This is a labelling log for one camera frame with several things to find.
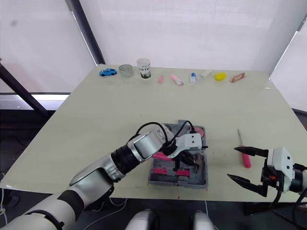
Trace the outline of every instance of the small bottle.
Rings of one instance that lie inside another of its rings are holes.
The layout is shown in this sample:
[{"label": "small bottle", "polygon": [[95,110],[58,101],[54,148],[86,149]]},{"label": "small bottle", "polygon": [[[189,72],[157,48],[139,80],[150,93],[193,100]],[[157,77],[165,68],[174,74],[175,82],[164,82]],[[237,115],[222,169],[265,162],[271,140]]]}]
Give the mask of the small bottle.
[{"label": "small bottle", "polygon": [[195,73],[191,73],[190,83],[191,84],[195,84],[196,83],[196,74]]}]

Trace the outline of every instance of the wall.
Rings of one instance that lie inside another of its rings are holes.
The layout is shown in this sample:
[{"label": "wall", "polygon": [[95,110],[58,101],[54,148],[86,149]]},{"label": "wall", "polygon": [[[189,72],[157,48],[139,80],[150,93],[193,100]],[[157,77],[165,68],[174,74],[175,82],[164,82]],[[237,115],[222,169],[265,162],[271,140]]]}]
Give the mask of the wall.
[{"label": "wall", "polygon": [[0,57],[30,92],[71,92],[95,66],[64,0],[1,0]]},{"label": "wall", "polygon": [[106,62],[271,73],[305,0],[81,0]]},{"label": "wall", "polygon": [[307,112],[307,23],[297,32],[271,79],[294,109]]}]

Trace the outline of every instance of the screwdriver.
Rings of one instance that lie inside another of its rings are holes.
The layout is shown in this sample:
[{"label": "screwdriver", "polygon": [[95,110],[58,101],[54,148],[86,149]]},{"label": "screwdriver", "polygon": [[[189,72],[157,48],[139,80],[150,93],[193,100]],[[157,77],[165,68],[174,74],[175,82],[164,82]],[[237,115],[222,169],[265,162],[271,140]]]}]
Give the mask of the screwdriver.
[{"label": "screwdriver", "polygon": [[[243,142],[242,142],[242,137],[241,137],[240,129],[238,129],[238,134],[239,134],[239,139],[240,139],[240,146],[245,147],[243,145]],[[243,164],[244,164],[245,168],[249,169],[251,167],[251,162],[250,162],[249,156],[244,154],[244,153],[242,153],[242,160],[243,160]]]}]

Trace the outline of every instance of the pink screwdriver handle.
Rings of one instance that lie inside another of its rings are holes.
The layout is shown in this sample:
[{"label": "pink screwdriver handle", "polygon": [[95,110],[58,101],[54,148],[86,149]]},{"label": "pink screwdriver handle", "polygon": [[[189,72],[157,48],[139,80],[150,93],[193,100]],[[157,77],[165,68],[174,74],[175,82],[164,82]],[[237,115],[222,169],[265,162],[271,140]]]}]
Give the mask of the pink screwdriver handle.
[{"label": "pink screwdriver handle", "polygon": [[243,164],[245,166],[245,168],[250,168],[251,167],[251,162],[250,162],[250,158],[247,154],[242,153],[242,160],[243,160]]}]

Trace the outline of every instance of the gray toolbox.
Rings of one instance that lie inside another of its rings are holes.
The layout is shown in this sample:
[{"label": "gray toolbox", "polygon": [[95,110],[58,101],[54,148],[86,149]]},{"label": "gray toolbox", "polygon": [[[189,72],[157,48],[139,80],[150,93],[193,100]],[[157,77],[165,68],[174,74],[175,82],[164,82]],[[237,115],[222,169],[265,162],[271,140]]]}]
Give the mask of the gray toolbox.
[{"label": "gray toolbox", "polygon": [[[172,133],[176,134],[185,120],[179,120],[178,124],[165,124]],[[202,126],[194,126],[195,131],[201,134],[202,145],[206,145],[206,132]],[[190,126],[185,125],[179,134],[179,137],[189,133]],[[208,168],[207,158],[204,150],[189,151],[193,154],[194,160],[199,164],[199,169],[195,166],[189,166],[180,162],[177,172],[173,171],[174,162],[172,160],[163,160],[153,158],[149,171],[148,181],[150,184],[183,186],[187,188],[207,188],[208,186]]]}]

